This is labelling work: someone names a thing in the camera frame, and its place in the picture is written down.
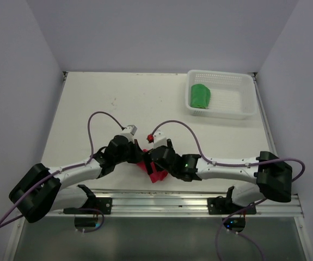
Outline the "pink towel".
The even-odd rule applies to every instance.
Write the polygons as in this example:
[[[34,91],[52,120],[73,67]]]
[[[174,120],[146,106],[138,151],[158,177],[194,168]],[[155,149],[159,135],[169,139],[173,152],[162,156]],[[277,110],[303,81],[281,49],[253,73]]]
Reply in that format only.
[[[133,163],[136,164],[142,171],[144,171],[147,175],[147,171],[143,162],[143,155],[144,154],[149,154],[151,157],[151,154],[148,150],[144,149],[137,149],[133,158]],[[152,183],[156,183],[158,181],[163,181],[166,176],[168,175],[168,172],[166,170],[161,169],[160,167],[156,166],[156,164],[152,161],[151,163],[152,169],[153,169],[153,174],[148,175],[150,178],[150,181]]]

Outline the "green towel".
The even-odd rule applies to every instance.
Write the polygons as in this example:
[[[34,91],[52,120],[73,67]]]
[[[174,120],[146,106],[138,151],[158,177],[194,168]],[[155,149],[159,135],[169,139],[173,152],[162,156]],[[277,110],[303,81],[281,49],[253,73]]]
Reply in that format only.
[[[207,109],[211,99],[211,92],[203,84],[191,86],[190,106],[192,108]]]

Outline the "clear plastic tray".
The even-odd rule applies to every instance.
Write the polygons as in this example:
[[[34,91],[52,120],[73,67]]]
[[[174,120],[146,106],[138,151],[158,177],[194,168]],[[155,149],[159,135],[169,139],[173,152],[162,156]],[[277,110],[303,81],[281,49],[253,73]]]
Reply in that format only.
[[[206,108],[191,106],[191,89],[202,84],[209,89]],[[194,116],[243,120],[257,113],[255,85],[252,76],[242,73],[190,70],[185,87],[185,105]]]

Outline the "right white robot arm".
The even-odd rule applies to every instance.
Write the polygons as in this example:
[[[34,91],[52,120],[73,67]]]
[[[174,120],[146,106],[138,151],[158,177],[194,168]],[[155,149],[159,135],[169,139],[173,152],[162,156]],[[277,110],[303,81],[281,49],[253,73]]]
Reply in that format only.
[[[166,171],[184,182],[208,179],[241,181],[242,185],[228,189],[225,209],[238,213],[251,203],[268,199],[291,201],[292,167],[271,152],[262,151],[256,158],[205,159],[199,154],[179,155],[172,147],[161,146],[144,152],[143,161],[148,174],[153,169]]]

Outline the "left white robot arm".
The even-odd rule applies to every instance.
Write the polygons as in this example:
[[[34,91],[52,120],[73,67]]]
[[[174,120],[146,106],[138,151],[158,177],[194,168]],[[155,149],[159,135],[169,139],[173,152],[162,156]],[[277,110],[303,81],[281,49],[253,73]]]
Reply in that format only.
[[[49,169],[42,163],[35,164],[10,192],[9,199],[29,223],[57,209],[87,214],[97,209],[97,200],[83,181],[102,178],[118,164],[142,160],[137,140],[116,135],[106,147],[72,166]]]

